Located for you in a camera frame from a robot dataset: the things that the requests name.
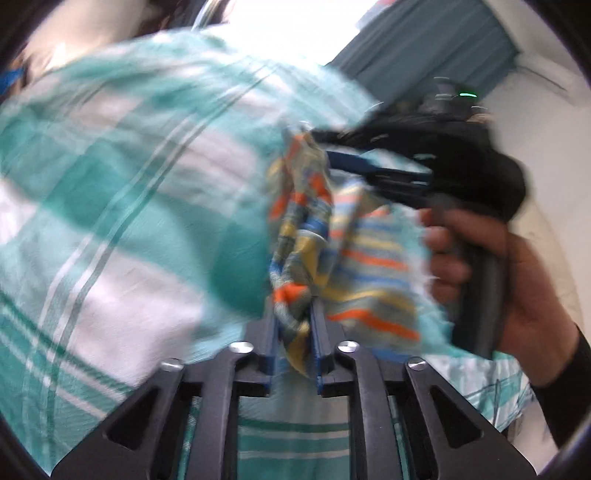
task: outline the black metal bracket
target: black metal bracket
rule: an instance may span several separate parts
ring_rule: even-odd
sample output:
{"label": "black metal bracket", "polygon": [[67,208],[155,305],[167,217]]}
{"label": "black metal bracket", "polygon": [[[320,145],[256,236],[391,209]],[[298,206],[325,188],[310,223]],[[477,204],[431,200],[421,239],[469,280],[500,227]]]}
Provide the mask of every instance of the black metal bracket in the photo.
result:
{"label": "black metal bracket", "polygon": [[54,480],[175,480],[193,397],[201,397],[186,478],[236,478],[238,398],[265,397],[277,351],[272,315],[246,327],[244,341],[213,359],[171,359],[82,440]]}
{"label": "black metal bracket", "polygon": [[319,301],[310,317],[319,393],[349,397],[352,480],[403,479],[388,396],[401,415],[412,479],[535,478],[529,462],[425,360],[375,358],[326,322]]}
{"label": "black metal bracket", "polygon": [[[425,360],[376,358],[325,319],[319,300],[310,319],[319,393],[349,399],[352,480],[403,479],[389,396],[401,414],[413,480],[535,478],[527,460]],[[248,325],[244,341],[211,360],[163,362],[58,463],[51,478],[176,479],[191,401],[201,397],[185,478],[235,480],[238,399],[269,394],[277,342],[270,316]]]}

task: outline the metal screw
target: metal screw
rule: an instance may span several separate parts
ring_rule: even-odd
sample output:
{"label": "metal screw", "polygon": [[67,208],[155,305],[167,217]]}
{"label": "metal screw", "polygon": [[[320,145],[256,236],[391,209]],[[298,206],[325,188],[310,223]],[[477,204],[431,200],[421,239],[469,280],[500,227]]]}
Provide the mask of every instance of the metal screw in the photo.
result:
{"label": "metal screw", "polygon": [[419,356],[410,358],[407,364],[410,368],[416,371],[425,370],[425,367],[427,366],[427,362]]}
{"label": "metal screw", "polygon": [[229,348],[234,353],[250,353],[255,349],[250,342],[233,342]]}
{"label": "metal screw", "polygon": [[162,360],[160,368],[165,372],[178,372],[183,369],[183,363],[178,358],[167,358]]}
{"label": "metal screw", "polygon": [[345,340],[344,342],[339,343],[337,348],[343,353],[353,353],[358,347],[359,344],[357,342]]}

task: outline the striped cloth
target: striped cloth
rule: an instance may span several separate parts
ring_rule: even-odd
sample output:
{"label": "striped cloth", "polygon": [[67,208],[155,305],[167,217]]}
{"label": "striped cloth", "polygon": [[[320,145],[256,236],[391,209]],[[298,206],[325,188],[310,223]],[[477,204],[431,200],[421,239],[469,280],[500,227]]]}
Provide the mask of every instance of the striped cloth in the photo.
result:
{"label": "striped cloth", "polygon": [[[286,125],[353,126],[375,103],[330,69],[241,44],[224,28],[142,38],[2,105],[0,412],[47,472],[162,359],[210,358],[261,317],[277,238],[267,173]],[[330,191],[350,180],[330,172]],[[389,208],[419,350],[503,428],[527,379],[509,357],[449,346],[422,230]],[[278,371],[270,398],[241,399],[240,479],[348,478],[346,401],[316,396],[285,358]]]}
{"label": "striped cloth", "polygon": [[304,314],[313,296],[324,300],[327,319],[342,322],[350,338],[398,353],[420,351],[391,205],[363,178],[351,176],[338,186],[329,177],[326,154],[310,134],[294,136],[268,173],[276,192],[269,220],[280,223],[269,268],[274,311],[291,364],[312,377]]}

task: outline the fabric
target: fabric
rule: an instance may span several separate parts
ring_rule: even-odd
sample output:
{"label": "fabric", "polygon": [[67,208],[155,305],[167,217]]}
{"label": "fabric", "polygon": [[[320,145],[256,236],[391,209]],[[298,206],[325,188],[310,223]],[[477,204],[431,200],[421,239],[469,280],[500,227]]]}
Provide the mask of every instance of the fabric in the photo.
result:
{"label": "fabric", "polygon": [[[286,125],[352,126],[375,103],[331,69],[244,51],[225,32],[112,46],[2,105],[0,413],[47,472],[162,359],[241,339],[271,292],[267,174],[294,141]],[[504,428],[527,379],[507,356],[449,346],[422,229],[396,205],[391,218],[419,350]],[[348,478],[346,400],[318,397],[285,358],[273,388],[241,399],[240,479]]]}
{"label": "fabric", "polygon": [[327,319],[346,325],[352,338],[417,352],[409,268],[389,203],[360,177],[331,184],[326,154],[310,134],[294,137],[268,182],[277,191],[269,219],[280,218],[269,274],[292,365],[314,377],[304,365],[310,343],[304,314],[318,296]]}
{"label": "fabric", "polygon": [[389,105],[432,92],[434,77],[484,96],[515,67],[516,55],[482,0],[397,0],[330,65]]}
{"label": "fabric", "polygon": [[579,330],[579,345],[554,382],[533,387],[552,438],[561,448],[591,411],[591,348]]}

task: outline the teal and white towel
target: teal and white towel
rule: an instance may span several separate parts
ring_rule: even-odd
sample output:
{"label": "teal and white towel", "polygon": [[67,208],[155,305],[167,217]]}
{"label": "teal and white towel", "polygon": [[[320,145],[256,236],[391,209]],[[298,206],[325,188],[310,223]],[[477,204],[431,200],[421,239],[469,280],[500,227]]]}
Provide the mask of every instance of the teal and white towel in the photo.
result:
{"label": "teal and white towel", "polygon": [[[160,360],[210,357],[261,316],[265,174],[285,126],[353,125],[374,103],[328,68],[249,54],[217,29],[109,47],[2,106],[0,412],[44,470]],[[394,209],[421,353],[502,429],[527,379],[505,355],[447,344],[421,228]],[[316,397],[284,359],[240,422],[240,479],[348,478],[345,400]]]}

